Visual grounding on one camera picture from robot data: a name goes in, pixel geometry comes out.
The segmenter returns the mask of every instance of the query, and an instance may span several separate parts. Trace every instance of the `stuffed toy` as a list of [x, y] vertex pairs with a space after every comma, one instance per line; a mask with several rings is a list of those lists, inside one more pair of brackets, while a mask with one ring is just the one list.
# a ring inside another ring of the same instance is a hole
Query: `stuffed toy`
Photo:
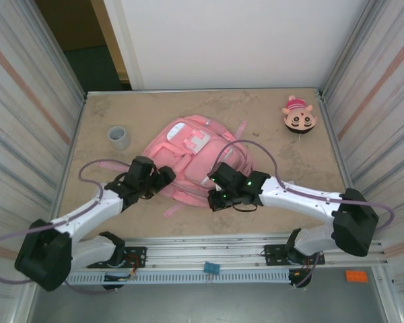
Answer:
[[312, 106], [305, 106], [305, 101], [295, 96], [289, 97], [289, 102], [282, 109], [287, 116], [284, 123], [293, 133], [304, 134], [314, 128], [317, 117], [311, 115]]

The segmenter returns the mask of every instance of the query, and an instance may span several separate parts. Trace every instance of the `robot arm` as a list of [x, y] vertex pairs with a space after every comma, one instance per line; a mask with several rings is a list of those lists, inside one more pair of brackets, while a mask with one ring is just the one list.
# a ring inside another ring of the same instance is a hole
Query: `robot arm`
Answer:
[[[296, 229], [286, 245], [284, 255], [291, 262], [302, 260], [317, 252], [340, 248], [354, 256], [366, 256], [378, 216], [369, 206], [334, 203], [333, 201], [365, 201], [357, 190], [348, 188], [344, 193], [320, 192], [284, 183], [281, 187], [275, 177], [262, 172], [251, 172], [248, 177], [220, 163], [209, 175], [217, 186], [209, 191], [209, 206], [219, 211], [237, 204], [283, 207], [310, 215], [324, 225], [312, 229]], [[322, 201], [297, 195], [288, 189], [322, 198]]]
[[58, 219], [46, 223], [35, 221], [30, 228], [63, 223], [53, 229], [28, 234], [15, 261], [15, 268], [36, 281], [47, 291], [60, 286], [71, 271], [104, 261], [117, 266], [124, 260], [125, 242], [110, 232], [80, 240], [103, 221], [120, 214], [139, 198], [150, 199], [175, 179], [169, 167], [156, 169], [152, 160], [136, 157], [127, 173], [102, 185], [100, 192], [88, 203]]

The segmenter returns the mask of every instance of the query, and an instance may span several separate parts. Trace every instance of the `beige tabletop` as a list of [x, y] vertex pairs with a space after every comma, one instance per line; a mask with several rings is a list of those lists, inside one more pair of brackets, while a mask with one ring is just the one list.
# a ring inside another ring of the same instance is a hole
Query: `beige tabletop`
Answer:
[[[290, 132], [283, 123], [281, 109], [290, 95], [305, 99], [314, 106], [318, 124], [309, 133]], [[179, 116], [200, 114], [224, 124], [234, 132], [242, 121], [248, 123], [242, 138], [265, 146], [276, 158], [281, 179], [297, 185], [325, 191], [342, 192], [343, 182], [335, 161], [317, 100], [312, 89], [256, 89], [211, 92], [172, 92], [107, 94], [90, 96], [81, 121], [75, 153], [66, 184], [60, 215], [88, 202], [95, 187], [77, 179], [79, 169], [98, 158], [115, 158], [124, 162], [139, 155], [153, 138]], [[107, 132], [124, 126], [131, 144], [117, 151], [108, 142]], [[273, 173], [270, 159], [259, 148], [248, 146], [256, 169]], [[90, 166], [86, 178], [110, 182], [117, 172]], [[175, 204], [162, 196], [140, 200], [120, 215], [97, 227], [90, 236], [111, 231], [121, 238], [195, 236], [210, 234], [250, 234], [287, 232], [297, 227], [320, 225], [307, 215], [276, 207], [259, 207], [253, 213], [226, 209], [212, 213], [209, 209], [185, 207], [166, 218], [163, 212]]]

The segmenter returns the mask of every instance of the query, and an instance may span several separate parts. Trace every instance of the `orange block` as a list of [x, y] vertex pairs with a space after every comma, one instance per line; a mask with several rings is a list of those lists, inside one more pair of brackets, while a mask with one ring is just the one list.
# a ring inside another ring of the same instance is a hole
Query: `orange block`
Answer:
[[345, 271], [345, 278], [347, 281], [355, 283], [367, 283], [368, 276], [365, 271]]

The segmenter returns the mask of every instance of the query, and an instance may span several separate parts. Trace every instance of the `gray cup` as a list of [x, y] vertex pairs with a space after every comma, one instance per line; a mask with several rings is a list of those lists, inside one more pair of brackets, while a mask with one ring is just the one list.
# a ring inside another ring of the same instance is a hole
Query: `gray cup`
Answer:
[[130, 144], [129, 135], [127, 134], [126, 129], [121, 126], [112, 127], [109, 129], [108, 139], [110, 143], [112, 143], [112, 146], [118, 150], [126, 149]]

